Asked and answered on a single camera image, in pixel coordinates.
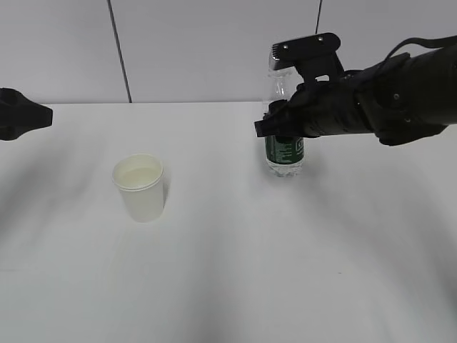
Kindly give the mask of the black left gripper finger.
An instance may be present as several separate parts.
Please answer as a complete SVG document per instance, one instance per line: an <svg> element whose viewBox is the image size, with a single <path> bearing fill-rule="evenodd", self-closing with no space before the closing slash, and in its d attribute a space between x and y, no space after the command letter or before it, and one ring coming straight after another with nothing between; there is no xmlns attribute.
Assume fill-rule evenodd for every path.
<svg viewBox="0 0 457 343"><path fill-rule="evenodd" d="M50 127L53 110L27 99L21 92L1 88L1 140L13 141L27 132Z"/></svg>

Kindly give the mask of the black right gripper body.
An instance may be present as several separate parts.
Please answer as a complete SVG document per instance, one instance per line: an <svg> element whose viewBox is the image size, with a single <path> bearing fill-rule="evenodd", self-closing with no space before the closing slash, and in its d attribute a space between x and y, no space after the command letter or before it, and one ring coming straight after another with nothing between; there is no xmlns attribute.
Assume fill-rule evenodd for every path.
<svg viewBox="0 0 457 343"><path fill-rule="evenodd" d="M372 76L365 69L345 71L328 81L304 80L287 105L287 134L304 138L374 134L359 100L363 84Z"/></svg>

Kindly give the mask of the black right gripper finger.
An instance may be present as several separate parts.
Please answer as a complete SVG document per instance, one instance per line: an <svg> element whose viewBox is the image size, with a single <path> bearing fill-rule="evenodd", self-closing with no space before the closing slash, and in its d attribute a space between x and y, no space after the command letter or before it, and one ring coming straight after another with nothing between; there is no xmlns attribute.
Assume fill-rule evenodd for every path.
<svg viewBox="0 0 457 343"><path fill-rule="evenodd" d="M256 136L303 137L303 121L289 107L288 101L273 101L262 120L254 122Z"/></svg>

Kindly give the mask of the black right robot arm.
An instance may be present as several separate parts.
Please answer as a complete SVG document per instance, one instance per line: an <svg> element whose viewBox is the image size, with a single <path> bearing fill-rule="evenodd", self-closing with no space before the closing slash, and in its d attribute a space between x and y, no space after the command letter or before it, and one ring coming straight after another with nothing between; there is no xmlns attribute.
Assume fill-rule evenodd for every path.
<svg viewBox="0 0 457 343"><path fill-rule="evenodd" d="M256 134L318 138L373 134L398 146L440 134L456 123L456 47L407 53L275 101Z"/></svg>

